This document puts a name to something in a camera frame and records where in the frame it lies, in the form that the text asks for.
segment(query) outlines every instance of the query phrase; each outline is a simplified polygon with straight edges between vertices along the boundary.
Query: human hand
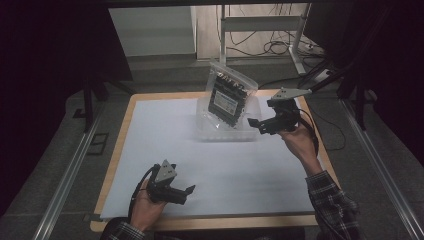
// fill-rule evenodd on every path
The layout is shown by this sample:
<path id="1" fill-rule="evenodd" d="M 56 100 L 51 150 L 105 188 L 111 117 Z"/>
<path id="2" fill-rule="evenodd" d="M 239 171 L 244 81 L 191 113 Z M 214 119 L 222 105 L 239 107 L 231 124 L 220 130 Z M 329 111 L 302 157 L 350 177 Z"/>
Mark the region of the human hand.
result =
<path id="1" fill-rule="evenodd" d="M 310 120 L 302 115 L 302 118 L 310 124 Z M 292 132 L 280 131 L 278 134 L 286 143 L 287 148 L 302 163 L 308 176 L 322 172 L 322 167 L 316 157 L 314 143 L 308 129 L 299 122 Z"/>
<path id="2" fill-rule="evenodd" d="M 145 231 L 150 228 L 160 217 L 166 202 L 153 203 L 149 194 L 145 190 L 149 179 L 144 180 L 141 184 L 141 190 L 135 199 L 134 208 L 131 215 L 131 225 Z"/>

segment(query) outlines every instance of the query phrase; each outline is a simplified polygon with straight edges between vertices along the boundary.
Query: wrist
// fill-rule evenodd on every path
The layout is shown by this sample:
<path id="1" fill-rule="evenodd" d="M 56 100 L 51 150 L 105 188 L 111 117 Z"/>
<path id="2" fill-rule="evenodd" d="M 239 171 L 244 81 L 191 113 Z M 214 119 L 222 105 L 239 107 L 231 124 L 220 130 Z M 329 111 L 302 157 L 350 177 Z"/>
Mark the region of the wrist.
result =
<path id="1" fill-rule="evenodd" d="M 304 159 L 301 162 L 307 176 L 313 176 L 324 171 L 317 158 Z"/>
<path id="2" fill-rule="evenodd" d="M 144 231 L 146 231 L 147 229 L 150 228 L 150 226 L 148 226 L 147 224 L 143 224 L 143 223 L 131 222 L 130 224 L 131 224 L 131 226 L 133 226 L 134 228 L 137 228 L 137 230 L 142 231 L 142 232 L 144 232 Z"/>

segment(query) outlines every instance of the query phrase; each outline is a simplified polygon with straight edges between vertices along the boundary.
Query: wooden table edge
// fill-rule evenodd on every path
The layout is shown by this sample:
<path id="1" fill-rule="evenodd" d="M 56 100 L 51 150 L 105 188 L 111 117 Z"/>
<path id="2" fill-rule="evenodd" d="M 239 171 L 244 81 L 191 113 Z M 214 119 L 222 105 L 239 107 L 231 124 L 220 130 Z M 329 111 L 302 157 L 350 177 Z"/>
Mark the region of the wooden table edge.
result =
<path id="1" fill-rule="evenodd" d="M 272 96 L 274 95 L 278 89 L 272 90 L 259 90 L 256 93 L 256 96 Z M 99 198 L 97 200 L 96 208 L 94 210 L 94 214 L 101 214 L 106 197 L 109 194 L 113 178 L 115 176 L 116 169 L 118 167 L 118 163 L 121 157 L 122 148 L 125 142 L 126 134 L 128 132 L 128 128 L 131 123 L 133 110 L 137 101 L 145 101 L 145 100 L 164 100 L 164 99 L 189 99 L 189 98 L 199 98 L 205 96 L 204 92 L 179 92 L 179 93 L 148 93 L 148 94 L 135 94 L 131 97 L 127 111 L 125 113 L 121 129 L 119 131 L 119 135 L 115 144 L 114 151 L 112 153 L 111 161 L 109 163 L 108 170 L 106 172 L 105 179 L 103 181 L 103 186 L 99 194 Z M 306 103 L 304 97 L 299 97 L 299 104 L 301 108 L 306 111 L 308 114 L 310 113 L 309 107 Z M 336 184 L 339 185 L 337 176 L 334 172 L 334 169 L 331 165 L 331 162 L 328 158 L 328 154 L 324 148 L 322 143 L 322 139 L 320 134 L 317 132 L 317 136 L 319 139 L 319 155 L 321 160 L 325 166 L 325 169 L 334 179 Z M 181 222 L 181 218 L 162 218 L 159 219 L 155 224 L 154 230 L 161 231 L 171 231 L 171 230 L 195 230 L 195 229 L 220 229 L 220 228 L 254 228 L 254 227 L 266 227 L 264 223 L 268 227 L 288 227 L 288 226 L 311 226 L 317 225 L 314 215 L 297 215 L 297 216 L 265 216 L 265 217 L 235 217 L 235 218 L 183 218 L 184 223 Z M 94 232 L 103 231 L 106 226 L 106 221 L 91 221 L 90 228 Z"/>

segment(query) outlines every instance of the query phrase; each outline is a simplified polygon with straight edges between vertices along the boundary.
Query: sleeve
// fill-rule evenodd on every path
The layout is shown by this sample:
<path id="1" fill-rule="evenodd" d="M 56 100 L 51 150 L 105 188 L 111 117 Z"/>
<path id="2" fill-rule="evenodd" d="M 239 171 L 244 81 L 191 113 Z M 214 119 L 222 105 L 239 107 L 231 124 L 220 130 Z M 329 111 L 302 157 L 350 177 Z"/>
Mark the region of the sleeve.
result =
<path id="1" fill-rule="evenodd" d="M 361 239 L 356 202 L 334 183 L 327 171 L 306 178 L 309 197 L 321 228 L 317 239 Z"/>
<path id="2" fill-rule="evenodd" d="M 144 233 L 126 222 L 121 222 L 108 240 L 143 240 Z"/>

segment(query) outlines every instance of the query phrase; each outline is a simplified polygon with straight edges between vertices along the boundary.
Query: clear plastic bag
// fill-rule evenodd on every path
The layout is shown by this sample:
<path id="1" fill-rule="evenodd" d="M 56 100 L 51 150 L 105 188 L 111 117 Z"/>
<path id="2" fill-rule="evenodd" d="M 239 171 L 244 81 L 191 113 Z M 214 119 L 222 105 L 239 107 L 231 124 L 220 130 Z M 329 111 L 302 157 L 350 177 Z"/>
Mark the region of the clear plastic bag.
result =
<path id="1" fill-rule="evenodd" d="M 248 141 L 255 131 L 245 120 L 260 115 L 258 84 L 245 75 L 211 61 L 206 95 L 198 100 L 197 126 L 204 140 Z"/>

